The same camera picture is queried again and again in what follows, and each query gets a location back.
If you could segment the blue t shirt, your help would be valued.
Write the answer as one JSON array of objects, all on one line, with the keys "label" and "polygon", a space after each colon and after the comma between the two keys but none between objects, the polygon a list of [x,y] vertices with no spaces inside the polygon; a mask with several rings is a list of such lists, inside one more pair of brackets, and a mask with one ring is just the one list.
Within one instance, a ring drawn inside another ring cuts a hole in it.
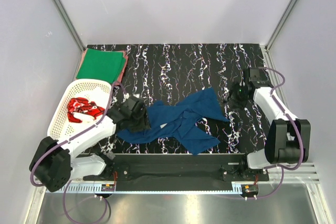
[{"label": "blue t shirt", "polygon": [[147,108],[151,128],[132,133],[122,130],[117,136],[130,144],[150,143],[157,138],[173,137],[193,155],[219,144],[219,140],[196,126],[202,118],[228,122],[213,88],[188,95],[174,106],[156,101]]}]

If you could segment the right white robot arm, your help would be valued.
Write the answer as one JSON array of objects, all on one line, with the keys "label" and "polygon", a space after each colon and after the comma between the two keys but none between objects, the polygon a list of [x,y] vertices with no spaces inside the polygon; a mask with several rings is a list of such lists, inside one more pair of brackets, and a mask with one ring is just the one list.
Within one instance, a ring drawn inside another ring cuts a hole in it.
[{"label": "right white robot arm", "polygon": [[270,123],[264,148],[247,154],[245,163],[238,167],[244,180],[256,176],[258,169],[296,170],[309,156],[310,122],[298,118],[277,96],[276,89],[285,84],[284,75],[277,71],[281,82],[273,85],[264,77],[264,70],[264,67],[245,69],[242,80],[232,85],[226,100],[236,109],[243,109],[248,101],[253,101]]}]

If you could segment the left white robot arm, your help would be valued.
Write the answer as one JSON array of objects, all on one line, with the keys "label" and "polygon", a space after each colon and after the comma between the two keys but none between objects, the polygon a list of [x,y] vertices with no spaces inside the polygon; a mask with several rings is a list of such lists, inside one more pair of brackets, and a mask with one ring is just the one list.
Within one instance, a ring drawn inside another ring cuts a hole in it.
[{"label": "left white robot arm", "polygon": [[131,96],[74,136],[58,140],[47,136],[42,139],[29,166],[30,182],[55,192],[74,179],[107,180],[114,175],[113,158],[103,153],[83,156],[82,152],[120,131],[134,133],[149,128],[144,101]]}]

